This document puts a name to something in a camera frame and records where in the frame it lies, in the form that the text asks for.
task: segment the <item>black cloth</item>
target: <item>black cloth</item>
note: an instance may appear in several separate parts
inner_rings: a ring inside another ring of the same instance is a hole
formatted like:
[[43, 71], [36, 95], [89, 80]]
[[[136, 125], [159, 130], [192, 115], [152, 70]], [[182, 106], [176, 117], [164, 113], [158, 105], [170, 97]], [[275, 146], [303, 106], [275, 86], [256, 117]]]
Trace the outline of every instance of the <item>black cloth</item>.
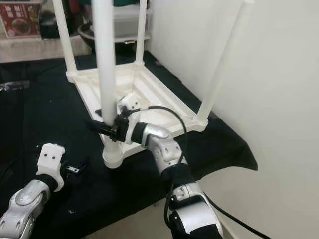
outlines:
[[[133, 53], [117, 55], [116, 61], [133, 62], [134, 57]], [[151, 54], [146, 52], [144, 60], [189, 107], [199, 108], [200, 100], [157, 65]], [[94, 55], [77, 57], [76, 63], [79, 69], [96, 67]], [[104, 165], [103, 145], [86, 128], [84, 120], [90, 117], [75, 85], [66, 79], [63, 59], [22, 62], [18, 68], [12, 64], [0, 66], [2, 81], [26, 78], [30, 88], [0, 92], [0, 174], [10, 160], [16, 160], [0, 182], [0, 215], [13, 193], [34, 177], [40, 149], [49, 142], [65, 146], [64, 160], [69, 164], [77, 167], [86, 162], [87, 168], [79, 176], [71, 175], [65, 187], [52, 195], [36, 221], [33, 239], [80, 238], [165, 196], [150, 152], [126, 158], [117, 169]], [[183, 144], [183, 136], [176, 139]], [[209, 118], [204, 132], [189, 133], [187, 153], [196, 180], [230, 166], [257, 170], [247, 143], [217, 117]]]

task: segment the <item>red box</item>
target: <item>red box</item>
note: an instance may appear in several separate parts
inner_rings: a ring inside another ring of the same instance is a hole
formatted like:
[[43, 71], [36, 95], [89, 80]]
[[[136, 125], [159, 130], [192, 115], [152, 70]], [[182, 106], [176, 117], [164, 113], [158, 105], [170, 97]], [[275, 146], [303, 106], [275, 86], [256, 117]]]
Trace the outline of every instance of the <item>red box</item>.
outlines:
[[0, 13], [8, 38], [40, 37], [41, 3], [0, 2]]

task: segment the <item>floor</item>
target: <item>floor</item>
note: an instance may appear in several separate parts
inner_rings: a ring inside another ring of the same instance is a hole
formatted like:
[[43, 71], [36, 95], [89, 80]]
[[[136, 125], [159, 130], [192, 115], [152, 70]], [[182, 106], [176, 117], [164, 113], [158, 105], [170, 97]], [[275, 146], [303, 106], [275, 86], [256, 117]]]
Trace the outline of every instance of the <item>floor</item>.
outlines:
[[[208, 192], [209, 177], [199, 182]], [[116, 223], [104, 227], [85, 239], [170, 239], [171, 233], [163, 219], [164, 199]], [[224, 230], [224, 239], [238, 239], [225, 225], [221, 218]]]

